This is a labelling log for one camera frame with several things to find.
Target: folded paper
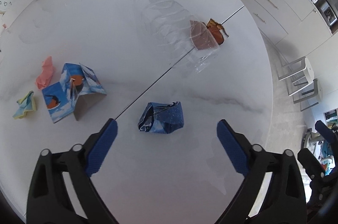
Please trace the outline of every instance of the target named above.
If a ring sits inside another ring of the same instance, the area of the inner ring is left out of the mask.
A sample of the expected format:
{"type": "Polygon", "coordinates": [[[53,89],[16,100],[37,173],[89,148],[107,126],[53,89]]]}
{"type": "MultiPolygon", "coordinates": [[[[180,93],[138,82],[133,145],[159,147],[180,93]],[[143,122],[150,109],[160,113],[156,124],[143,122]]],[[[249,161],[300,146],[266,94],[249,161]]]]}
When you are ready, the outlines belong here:
{"type": "Polygon", "coordinates": [[[181,102],[160,104],[150,102],[144,110],[138,127],[140,131],[172,133],[183,128],[184,119],[181,102]]]}
{"type": "Polygon", "coordinates": [[[60,81],[42,90],[53,123],[74,114],[79,118],[106,92],[94,71],[82,64],[66,63],[60,81]]]}
{"type": "Polygon", "coordinates": [[[30,91],[28,94],[25,95],[24,98],[19,99],[17,103],[19,104],[19,109],[13,115],[14,119],[24,118],[28,111],[36,111],[37,106],[34,100],[34,91],[30,91]]]}
{"type": "Polygon", "coordinates": [[[221,45],[223,44],[224,40],[226,40],[229,36],[226,33],[222,24],[217,23],[213,19],[210,19],[207,24],[208,30],[211,32],[213,37],[215,38],[216,42],[221,45]]]}
{"type": "Polygon", "coordinates": [[[39,90],[44,89],[50,83],[54,73],[54,67],[52,62],[52,57],[49,56],[45,61],[42,62],[42,73],[37,77],[35,85],[39,90]]]}

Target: stool leg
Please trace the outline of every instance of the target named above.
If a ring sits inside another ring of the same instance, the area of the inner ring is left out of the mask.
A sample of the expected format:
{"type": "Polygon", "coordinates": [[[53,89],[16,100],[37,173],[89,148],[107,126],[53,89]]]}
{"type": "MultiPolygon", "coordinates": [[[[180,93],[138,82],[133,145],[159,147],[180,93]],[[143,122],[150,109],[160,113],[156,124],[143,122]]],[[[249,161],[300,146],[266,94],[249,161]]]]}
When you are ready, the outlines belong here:
{"type": "Polygon", "coordinates": [[[313,91],[315,91],[315,89],[312,89],[312,90],[309,90],[309,91],[302,92],[301,94],[302,94],[302,95],[307,95],[307,94],[309,94],[309,93],[311,93],[311,92],[313,92],[313,91]]]}
{"type": "Polygon", "coordinates": [[[309,83],[307,83],[304,87],[300,88],[299,90],[294,91],[293,93],[289,94],[289,96],[293,96],[294,94],[296,94],[297,92],[301,91],[302,89],[306,88],[308,85],[310,85],[309,83]]]}
{"type": "Polygon", "coordinates": [[[312,104],[311,106],[306,107],[305,109],[300,109],[300,111],[304,111],[306,109],[309,109],[309,108],[311,108],[311,107],[313,107],[313,106],[315,106],[317,104],[319,104],[319,102],[316,102],[316,103],[312,104]]]}
{"type": "Polygon", "coordinates": [[[301,58],[298,58],[298,59],[296,59],[295,61],[292,61],[292,62],[290,62],[290,63],[288,63],[288,64],[286,64],[286,65],[284,65],[284,66],[282,66],[282,67],[283,67],[283,68],[289,67],[289,66],[291,66],[291,65],[293,65],[293,64],[296,64],[296,63],[299,62],[299,61],[302,61],[303,59],[305,59],[305,56],[303,56],[303,57],[301,57],[301,58]]]}
{"type": "Polygon", "coordinates": [[[308,95],[308,96],[305,96],[305,97],[303,97],[303,98],[299,98],[299,99],[293,101],[293,104],[297,104],[297,103],[303,102],[303,101],[308,100],[308,99],[310,99],[310,98],[316,97],[317,95],[318,95],[318,93],[313,92],[313,94],[311,94],[311,95],[308,95]]]}
{"type": "Polygon", "coordinates": [[[294,86],[301,86],[301,85],[304,85],[304,84],[307,84],[307,82],[303,82],[303,83],[299,83],[299,84],[294,84],[294,86]]]}
{"type": "Polygon", "coordinates": [[[288,74],[285,74],[285,75],[283,75],[283,76],[280,76],[280,77],[278,77],[278,79],[281,81],[281,80],[286,79],[286,78],[288,78],[288,77],[290,77],[290,76],[293,76],[293,75],[295,75],[295,74],[297,74],[297,73],[299,73],[299,72],[302,72],[302,71],[305,70],[305,69],[306,69],[306,65],[305,65],[305,57],[302,57],[301,63],[300,63],[300,67],[299,67],[298,69],[295,69],[295,70],[289,72],[288,74]]]}
{"type": "Polygon", "coordinates": [[[299,76],[299,77],[297,77],[295,80],[291,81],[291,83],[293,84],[293,83],[299,81],[300,79],[303,79],[304,77],[305,77],[305,75],[299,76]]]}

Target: floor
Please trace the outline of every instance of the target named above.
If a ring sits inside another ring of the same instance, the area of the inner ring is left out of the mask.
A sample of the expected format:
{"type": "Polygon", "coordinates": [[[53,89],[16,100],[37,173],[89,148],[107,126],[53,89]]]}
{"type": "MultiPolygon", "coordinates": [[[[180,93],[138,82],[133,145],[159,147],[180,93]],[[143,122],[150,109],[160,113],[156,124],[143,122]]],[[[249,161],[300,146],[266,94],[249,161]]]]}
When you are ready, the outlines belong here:
{"type": "MultiPolygon", "coordinates": [[[[286,62],[275,46],[263,34],[262,36],[268,52],[273,78],[273,114],[265,149],[276,153],[283,153],[284,150],[290,149],[296,156],[302,148],[302,139],[307,129],[314,128],[315,119],[311,109],[300,111],[300,104],[293,104],[293,99],[298,99],[298,96],[288,96],[288,92],[292,88],[291,81],[278,80],[278,75],[283,72],[282,65],[285,65],[286,62]]],[[[309,104],[302,103],[301,106],[305,108],[309,104]]],[[[298,164],[302,177],[306,178],[305,170],[300,163],[298,164]]],[[[267,173],[249,216],[258,213],[267,192],[270,178],[271,174],[267,173]]]]}

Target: marble table top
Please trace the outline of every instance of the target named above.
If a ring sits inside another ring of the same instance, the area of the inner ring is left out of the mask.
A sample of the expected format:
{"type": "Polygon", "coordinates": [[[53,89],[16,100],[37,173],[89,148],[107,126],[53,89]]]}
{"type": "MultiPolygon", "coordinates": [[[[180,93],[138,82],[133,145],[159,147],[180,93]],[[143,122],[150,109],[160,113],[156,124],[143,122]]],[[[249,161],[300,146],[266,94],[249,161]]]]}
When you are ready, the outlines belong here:
{"type": "Polygon", "coordinates": [[[185,58],[174,65],[179,59],[138,35],[134,0],[36,0],[2,33],[0,184],[19,213],[25,214],[40,151],[69,150],[108,118],[117,118],[119,134],[92,181],[118,221],[206,223],[224,211],[242,177],[218,142],[216,125],[224,118],[264,146],[273,97],[269,59],[240,0],[176,1],[201,21],[224,22],[230,35],[211,64],[189,77],[182,76],[185,58]],[[64,63],[81,62],[108,93],[79,121],[68,116],[53,124],[34,85],[49,55],[52,83],[64,63]],[[31,90],[38,111],[14,120],[16,101],[31,90]],[[184,128],[161,137],[138,132],[150,101],[181,101],[184,128]]]}

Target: crumpled pink paper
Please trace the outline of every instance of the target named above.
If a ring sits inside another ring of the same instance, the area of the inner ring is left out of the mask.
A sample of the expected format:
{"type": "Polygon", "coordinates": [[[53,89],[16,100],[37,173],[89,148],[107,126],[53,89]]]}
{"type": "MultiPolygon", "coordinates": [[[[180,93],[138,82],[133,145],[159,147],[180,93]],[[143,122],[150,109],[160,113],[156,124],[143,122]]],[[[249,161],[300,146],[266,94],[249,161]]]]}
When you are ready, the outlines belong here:
{"type": "Polygon", "coordinates": [[[35,80],[35,85],[39,90],[42,90],[49,85],[54,73],[54,69],[52,57],[49,56],[45,61],[42,62],[42,73],[35,80]]]}

